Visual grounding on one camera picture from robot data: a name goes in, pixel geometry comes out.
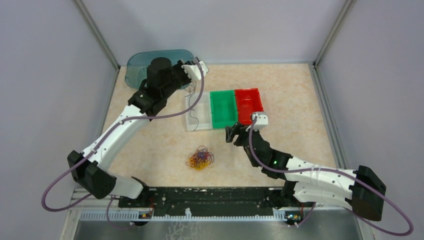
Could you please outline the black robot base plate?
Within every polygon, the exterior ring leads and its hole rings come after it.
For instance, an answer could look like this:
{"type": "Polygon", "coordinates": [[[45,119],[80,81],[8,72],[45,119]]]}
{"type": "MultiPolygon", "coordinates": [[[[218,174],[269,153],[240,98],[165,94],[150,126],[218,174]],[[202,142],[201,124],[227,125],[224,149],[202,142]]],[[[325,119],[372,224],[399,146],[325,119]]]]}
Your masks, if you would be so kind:
{"type": "Polygon", "coordinates": [[[282,187],[151,187],[139,197],[119,197],[120,208],[149,208],[155,217],[267,217],[301,207],[282,187]]]}

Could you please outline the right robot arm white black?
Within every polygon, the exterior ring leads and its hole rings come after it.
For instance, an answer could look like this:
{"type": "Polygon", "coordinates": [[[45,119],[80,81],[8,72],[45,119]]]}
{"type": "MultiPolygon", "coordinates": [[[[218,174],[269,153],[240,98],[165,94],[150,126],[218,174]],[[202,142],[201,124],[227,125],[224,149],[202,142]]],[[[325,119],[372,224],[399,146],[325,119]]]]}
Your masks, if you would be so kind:
{"type": "Polygon", "coordinates": [[[225,127],[225,141],[242,147],[251,165],[272,179],[285,181],[281,199],[287,206],[298,202],[336,205],[366,220],[382,219],[386,185],[369,167],[337,169],[320,166],[271,148],[258,130],[240,122],[225,127]]]}

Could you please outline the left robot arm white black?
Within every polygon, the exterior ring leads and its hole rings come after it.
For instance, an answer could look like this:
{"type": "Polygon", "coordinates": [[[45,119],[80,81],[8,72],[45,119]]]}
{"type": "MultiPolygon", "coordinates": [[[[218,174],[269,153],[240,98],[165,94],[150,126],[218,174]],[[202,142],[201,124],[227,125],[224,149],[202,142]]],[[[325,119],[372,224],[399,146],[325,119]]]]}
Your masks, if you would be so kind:
{"type": "Polygon", "coordinates": [[[119,117],[82,152],[73,150],[67,156],[73,180],[96,199],[109,195],[130,198],[138,207],[149,203],[146,185],[135,177],[122,177],[108,172],[117,154],[126,143],[166,106],[168,99],[181,87],[205,79],[209,69],[197,57],[172,64],[165,57],[153,59],[146,68],[146,77],[128,100],[119,117]]]}

